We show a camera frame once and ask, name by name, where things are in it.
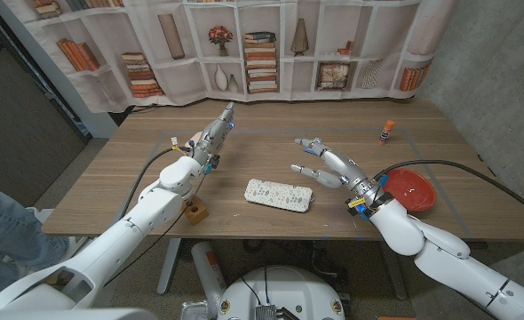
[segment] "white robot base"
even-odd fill
[[[258,268],[242,278],[226,289],[217,319],[275,319],[276,314],[284,319],[345,319],[335,290],[302,268]]]

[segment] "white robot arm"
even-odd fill
[[[0,292],[0,310],[35,311],[88,308],[143,238],[175,218],[193,191],[189,180],[218,164],[217,152],[234,127],[233,103],[210,123],[187,156],[166,167],[146,187],[133,209],[75,257],[21,278]],[[72,277],[61,289],[46,284],[56,275]]]
[[[369,181],[352,159],[331,150],[319,139],[296,139],[296,143],[311,149],[341,177],[298,164],[291,169],[330,188],[346,185],[356,194],[351,202],[356,204],[354,212],[367,216],[391,249],[402,255],[416,254],[414,261],[422,272],[481,304],[498,319],[524,319],[524,287],[470,257],[469,246],[459,237],[409,216],[377,181]]]

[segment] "yellow label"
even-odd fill
[[[352,201],[349,203],[349,208],[354,208],[356,207],[357,205],[359,204],[364,204],[365,203],[365,199],[364,198],[361,198],[361,199],[357,199],[355,201]]]

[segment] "gray wall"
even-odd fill
[[[418,98],[524,197],[524,0],[462,0]]]
[[[49,77],[57,90],[59,90],[70,107],[76,112],[78,117],[81,118],[84,126],[86,126],[86,129],[88,129],[92,136],[95,138],[110,138],[116,129],[118,129],[118,126],[108,113],[92,113],[88,107],[86,107],[83,99],[68,78],[60,71],[59,67],[52,61],[47,52],[45,52],[41,45],[29,34],[25,26],[20,23],[2,0],[0,0],[0,15],[28,50],[29,54],[35,59],[39,67]]]

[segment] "glue stick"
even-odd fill
[[[386,140],[388,140],[388,135],[390,134],[390,131],[393,130],[394,127],[394,121],[388,120],[385,124],[385,129],[380,133],[380,138],[378,138],[378,144],[384,145],[386,143]]]

